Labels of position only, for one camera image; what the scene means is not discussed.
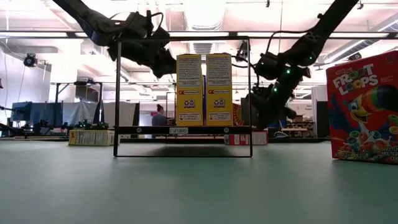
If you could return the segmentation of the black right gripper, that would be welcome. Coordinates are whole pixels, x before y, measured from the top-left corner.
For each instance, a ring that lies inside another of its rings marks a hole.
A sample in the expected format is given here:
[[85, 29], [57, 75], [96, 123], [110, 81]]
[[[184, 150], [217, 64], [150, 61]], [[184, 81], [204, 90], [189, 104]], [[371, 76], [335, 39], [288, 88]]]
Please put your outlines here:
[[311, 77], [308, 67], [287, 67], [282, 70], [274, 84], [252, 88], [245, 100], [249, 101], [257, 112], [257, 129], [266, 129], [281, 117], [296, 118], [297, 113], [286, 104], [294, 96], [293, 92], [303, 77]]

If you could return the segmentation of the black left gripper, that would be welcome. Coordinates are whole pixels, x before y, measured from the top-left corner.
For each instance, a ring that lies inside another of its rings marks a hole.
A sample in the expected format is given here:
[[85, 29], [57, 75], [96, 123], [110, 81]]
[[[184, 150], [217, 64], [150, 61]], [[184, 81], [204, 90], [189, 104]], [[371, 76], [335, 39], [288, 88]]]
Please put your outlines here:
[[164, 75], [175, 73], [177, 69], [177, 61], [173, 57], [170, 55], [164, 57], [165, 45], [164, 41], [124, 41], [121, 43], [121, 50], [118, 50], [118, 43], [112, 41], [108, 47], [108, 53], [112, 61], [115, 61], [120, 53], [121, 57], [151, 68], [153, 74], [157, 78], [161, 78]]

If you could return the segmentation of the yellow Corn Pops cereal box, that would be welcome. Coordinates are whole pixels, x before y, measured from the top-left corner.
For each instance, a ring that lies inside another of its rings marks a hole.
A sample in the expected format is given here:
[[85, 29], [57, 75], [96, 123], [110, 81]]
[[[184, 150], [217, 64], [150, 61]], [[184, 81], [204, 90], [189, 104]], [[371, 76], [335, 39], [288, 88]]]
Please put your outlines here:
[[68, 144], [70, 146], [112, 146], [114, 144], [114, 131], [71, 130]]
[[233, 125], [232, 65], [230, 54], [206, 56], [206, 125]]
[[201, 55], [177, 56], [177, 126], [203, 125], [203, 75]]

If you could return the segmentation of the orange patterned poster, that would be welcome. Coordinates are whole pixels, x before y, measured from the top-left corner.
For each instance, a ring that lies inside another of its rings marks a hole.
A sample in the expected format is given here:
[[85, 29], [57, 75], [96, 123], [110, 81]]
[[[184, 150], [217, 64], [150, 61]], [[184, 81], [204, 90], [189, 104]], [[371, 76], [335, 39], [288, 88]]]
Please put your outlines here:
[[236, 126], [242, 126], [241, 105], [233, 103], [233, 123]]

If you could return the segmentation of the person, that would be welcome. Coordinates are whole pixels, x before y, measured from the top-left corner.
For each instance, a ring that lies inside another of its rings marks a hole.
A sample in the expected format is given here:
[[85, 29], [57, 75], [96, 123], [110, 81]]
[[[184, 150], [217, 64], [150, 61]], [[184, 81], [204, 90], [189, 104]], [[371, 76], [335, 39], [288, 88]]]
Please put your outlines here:
[[152, 125], [153, 126], [166, 126], [167, 118], [164, 115], [164, 107], [160, 104], [157, 104], [157, 113], [152, 116]]

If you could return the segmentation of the white partition panel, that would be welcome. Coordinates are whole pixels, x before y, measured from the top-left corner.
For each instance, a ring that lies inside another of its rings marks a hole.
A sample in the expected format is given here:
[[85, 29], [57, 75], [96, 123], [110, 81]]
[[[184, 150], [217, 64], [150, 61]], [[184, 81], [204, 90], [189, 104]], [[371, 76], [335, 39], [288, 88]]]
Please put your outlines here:
[[[114, 126], [115, 123], [115, 102], [104, 104], [104, 122], [109, 126]], [[137, 117], [139, 117], [139, 103], [129, 103], [121, 101], [119, 103], [119, 125], [120, 126], [135, 126], [137, 124]]]

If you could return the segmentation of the black equipment rack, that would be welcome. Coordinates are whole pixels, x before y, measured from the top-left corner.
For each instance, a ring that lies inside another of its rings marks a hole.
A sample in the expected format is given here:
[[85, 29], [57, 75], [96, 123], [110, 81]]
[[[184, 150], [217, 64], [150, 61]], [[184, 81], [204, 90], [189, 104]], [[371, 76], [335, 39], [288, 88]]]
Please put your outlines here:
[[[89, 123], [104, 122], [103, 83], [94, 81], [75, 81], [51, 83], [55, 86], [56, 109], [61, 113], [60, 124], [78, 124], [87, 120]], [[66, 102], [60, 95], [74, 87], [75, 102]]]

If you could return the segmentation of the blue desk partition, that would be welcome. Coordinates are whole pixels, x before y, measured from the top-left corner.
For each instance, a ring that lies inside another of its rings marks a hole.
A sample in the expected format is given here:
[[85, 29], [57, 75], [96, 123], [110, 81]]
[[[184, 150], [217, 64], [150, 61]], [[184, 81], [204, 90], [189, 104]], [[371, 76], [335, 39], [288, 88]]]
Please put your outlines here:
[[41, 120], [52, 126], [63, 124], [63, 108], [61, 103], [20, 102], [12, 104], [11, 121], [27, 121], [30, 124]]

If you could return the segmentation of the wooden shelf black metal frame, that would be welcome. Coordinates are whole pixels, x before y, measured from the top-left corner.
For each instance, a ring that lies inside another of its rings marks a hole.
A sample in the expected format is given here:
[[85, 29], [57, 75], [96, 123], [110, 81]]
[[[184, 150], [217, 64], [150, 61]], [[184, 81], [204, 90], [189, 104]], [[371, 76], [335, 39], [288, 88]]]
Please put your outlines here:
[[115, 101], [115, 125], [114, 125], [114, 138], [115, 143], [113, 146], [113, 156], [120, 157], [118, 154], [118, 143], [120, 134], [160, 134], [169, 136], [171, 134], [209, 134], [209, 135], [224, 135], [224, 134], [247, 134], [249, 139], [252, 140], [252, 126], [120, 126], [120, 87], [121, 87], [121, 52], [123, 44], [139, 43], [139, 42], [160, 42], [168, 40], [170, 42], [182, 41], [207, 41], [207, 40], [245, 40], [250, 41], [250, 37], [244, 36], [181, 36], [181, 37], [164, 37], [164, 38], [149, 38], [149, 39], [115, 39], [114, 43], [117, 45], [117, 59], [116, 59], [116, 101]]

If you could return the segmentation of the silver ventilation duct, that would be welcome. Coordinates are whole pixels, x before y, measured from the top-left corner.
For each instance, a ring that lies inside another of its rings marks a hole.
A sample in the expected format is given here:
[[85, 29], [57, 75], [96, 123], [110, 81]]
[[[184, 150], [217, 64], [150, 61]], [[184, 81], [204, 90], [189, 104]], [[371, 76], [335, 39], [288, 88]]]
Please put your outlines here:
[[185, 0], [184, 18], [188, 30], [220, 30], [226, 8], [225, 0]]

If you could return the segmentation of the black aluminium rig frame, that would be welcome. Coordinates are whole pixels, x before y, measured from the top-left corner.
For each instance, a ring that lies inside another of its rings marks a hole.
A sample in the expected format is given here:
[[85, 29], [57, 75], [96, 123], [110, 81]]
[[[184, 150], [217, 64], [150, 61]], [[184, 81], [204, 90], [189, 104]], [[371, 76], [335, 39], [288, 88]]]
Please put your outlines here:
[[[21, 138], [0, 138], [0, 141], [50, 141], [68, 142], [68, 138], [35, 138], [29, 136], [27, 139]], [[320, 143], [330, 141], [329, 138], [269, 138], [268, 143]], [[223, 138], [158, 138], [158, 139], [121, 139], [120, 143], [170, 143], [170, 144], [223, 144]]]

